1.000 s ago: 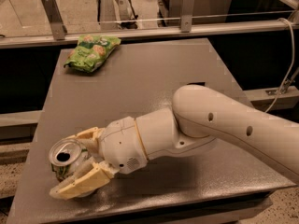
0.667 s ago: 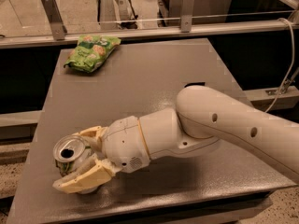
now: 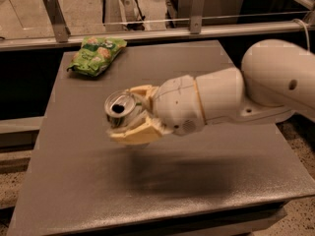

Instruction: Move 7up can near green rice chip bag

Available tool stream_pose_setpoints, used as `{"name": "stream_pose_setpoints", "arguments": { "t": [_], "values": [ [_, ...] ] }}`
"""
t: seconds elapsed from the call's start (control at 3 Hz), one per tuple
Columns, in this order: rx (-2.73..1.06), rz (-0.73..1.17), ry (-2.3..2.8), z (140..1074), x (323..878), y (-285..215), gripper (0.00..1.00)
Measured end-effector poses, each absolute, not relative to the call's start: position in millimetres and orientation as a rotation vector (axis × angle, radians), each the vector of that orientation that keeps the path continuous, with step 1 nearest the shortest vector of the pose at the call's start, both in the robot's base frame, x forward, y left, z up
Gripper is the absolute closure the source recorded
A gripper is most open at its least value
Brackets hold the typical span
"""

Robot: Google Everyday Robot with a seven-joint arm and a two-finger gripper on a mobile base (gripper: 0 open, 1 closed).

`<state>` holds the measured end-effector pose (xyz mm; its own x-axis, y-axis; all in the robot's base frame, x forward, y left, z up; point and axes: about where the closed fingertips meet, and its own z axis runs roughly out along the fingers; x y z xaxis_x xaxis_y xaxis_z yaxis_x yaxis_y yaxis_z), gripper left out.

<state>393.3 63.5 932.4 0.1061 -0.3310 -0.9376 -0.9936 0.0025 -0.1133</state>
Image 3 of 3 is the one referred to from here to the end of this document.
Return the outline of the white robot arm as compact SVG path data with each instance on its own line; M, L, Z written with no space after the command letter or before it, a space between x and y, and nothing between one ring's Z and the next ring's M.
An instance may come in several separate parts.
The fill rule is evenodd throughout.
M262 40L245 52L240 68L117 91L104 110L108 136L127 146L220 123L278 123L295 113L314 120L315 54L287 41Z

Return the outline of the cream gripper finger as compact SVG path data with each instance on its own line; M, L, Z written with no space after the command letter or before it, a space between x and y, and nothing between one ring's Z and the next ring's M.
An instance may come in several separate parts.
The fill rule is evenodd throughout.
M165 126L158 119L146 117L139 126L126 131L109 131L109 137L122 145L143 145L159 140L166 134Z
M127 92L131 93L136 99L136 105L148 111L153 110L154 95L157 91L158 87L152 85L143 85L127 89Z

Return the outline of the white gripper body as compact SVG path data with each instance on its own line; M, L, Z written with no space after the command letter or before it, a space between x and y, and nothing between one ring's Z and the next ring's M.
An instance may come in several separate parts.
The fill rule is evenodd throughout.
M153 107L156 117L175 135L199 132L205 126L196 82L191 76L163 83L153 97Z

